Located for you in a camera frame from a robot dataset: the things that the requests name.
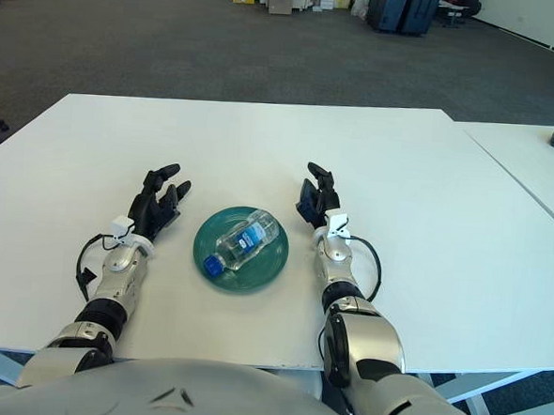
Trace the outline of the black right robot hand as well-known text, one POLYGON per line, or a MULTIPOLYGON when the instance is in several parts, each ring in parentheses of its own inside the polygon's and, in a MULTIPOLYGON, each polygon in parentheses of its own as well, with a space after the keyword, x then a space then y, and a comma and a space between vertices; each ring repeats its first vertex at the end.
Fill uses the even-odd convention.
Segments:
POLYGON ((300 200, 295 204, 299 215, 314 229, 326 224, 328 210, 340 207, 340 198, 334 189, 334 179, 331 171, 310 161, 308 171, 313 175, 317 184, 306 178, 300 189, 300 200))

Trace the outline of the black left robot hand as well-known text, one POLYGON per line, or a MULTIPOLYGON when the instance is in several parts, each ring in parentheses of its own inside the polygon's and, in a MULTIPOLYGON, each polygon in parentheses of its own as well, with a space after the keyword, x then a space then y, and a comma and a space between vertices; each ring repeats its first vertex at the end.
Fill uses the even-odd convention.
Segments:
POLYGON ((154 242, 162 229, 179 216, 177 206, 191 188, 189 180, 180 185, 169 184, 166 192, 158 197, 163 184, 179 171, 180 165, 172 163, 146 174, 143 189, 133 199, 128 213, 128 217, 134 221, 135 235, 154 242))

